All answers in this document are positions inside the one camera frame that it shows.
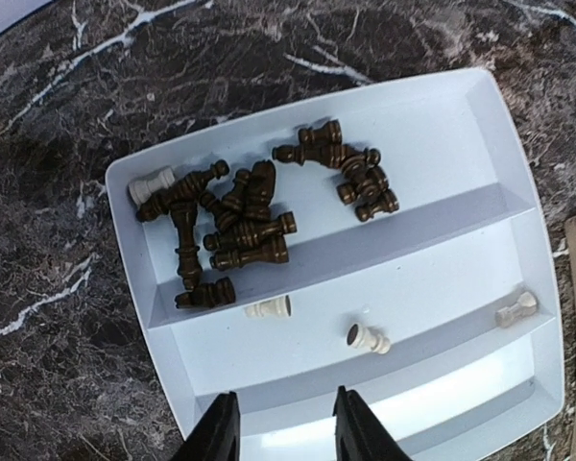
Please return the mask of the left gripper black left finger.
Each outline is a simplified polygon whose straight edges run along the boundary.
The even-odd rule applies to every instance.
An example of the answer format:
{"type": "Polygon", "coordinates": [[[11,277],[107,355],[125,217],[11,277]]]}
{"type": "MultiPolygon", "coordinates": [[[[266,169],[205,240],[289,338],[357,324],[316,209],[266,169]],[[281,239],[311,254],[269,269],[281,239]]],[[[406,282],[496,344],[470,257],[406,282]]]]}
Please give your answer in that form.
{"type": "Polygon", "coordinates": [[[240,418],[237,394],[219,394],[170,460],[237,461],[240,418]]]}

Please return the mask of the white plastic divided tray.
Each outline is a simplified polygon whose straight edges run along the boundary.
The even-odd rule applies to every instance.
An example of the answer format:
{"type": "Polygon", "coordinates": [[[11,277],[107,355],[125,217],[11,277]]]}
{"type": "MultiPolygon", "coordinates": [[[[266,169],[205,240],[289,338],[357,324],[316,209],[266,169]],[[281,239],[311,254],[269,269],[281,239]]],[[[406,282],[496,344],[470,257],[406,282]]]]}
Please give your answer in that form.
{"type": "Polygon", "coordinates": [[[561,310],[540,199],[492,74],[446,71],[261,111],[117,159],[108,201],[134,308],[182,435],[215,397],[237,394],[245,460],[331,460],[340,386],[357,391],[416,460],[478,460],[564,406],[561,310]],[[289,261],[230,273],[236,302],[176,308],[175,227],[136,220],[128,184],[163,167],[232,170],[337,119],[344,141],[376,148],[399,211],[366,223],[340,202],[339,172],[276,169],[274,213],[290,211],[289,261]],[[531,292],[535,315],[495,312],[531,292]],[[248,318],[288,296],[289,318],[248,318]],[[347,345],[360,323],[386,354],[347,345]]]}

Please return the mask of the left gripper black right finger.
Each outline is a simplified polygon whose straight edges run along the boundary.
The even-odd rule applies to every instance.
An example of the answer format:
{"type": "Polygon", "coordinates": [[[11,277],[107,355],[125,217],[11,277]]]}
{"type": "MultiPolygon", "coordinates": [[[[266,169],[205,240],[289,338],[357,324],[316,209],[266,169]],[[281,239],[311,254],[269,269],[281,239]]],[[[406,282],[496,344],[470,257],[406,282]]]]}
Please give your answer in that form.
{"type": "Polygon", "coordinates": [[[333,416],[339,461],[412,461],[357,391],[338,388],[333,416]]]}

